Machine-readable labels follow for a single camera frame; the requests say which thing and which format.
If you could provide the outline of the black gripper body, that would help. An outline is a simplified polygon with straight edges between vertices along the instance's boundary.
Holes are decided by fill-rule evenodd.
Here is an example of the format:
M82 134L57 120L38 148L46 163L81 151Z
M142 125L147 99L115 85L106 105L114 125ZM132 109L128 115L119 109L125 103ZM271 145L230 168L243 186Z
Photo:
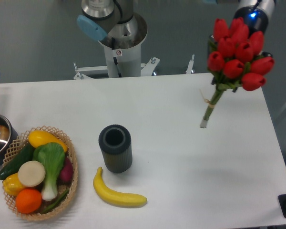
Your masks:
M269 24L267 14L253 6L245 6L238 9L235 12L234 19L238 18L242 18L244 24L248 26L250 35L257 31L261 31L264 34Z

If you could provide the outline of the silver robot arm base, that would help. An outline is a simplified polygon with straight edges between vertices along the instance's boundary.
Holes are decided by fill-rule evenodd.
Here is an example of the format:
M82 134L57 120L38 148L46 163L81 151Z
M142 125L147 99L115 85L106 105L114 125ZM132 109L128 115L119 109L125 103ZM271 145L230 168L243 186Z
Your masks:
M132 0L83 0L77 25L103 46L110 78L141 76L141 44L147 24Z

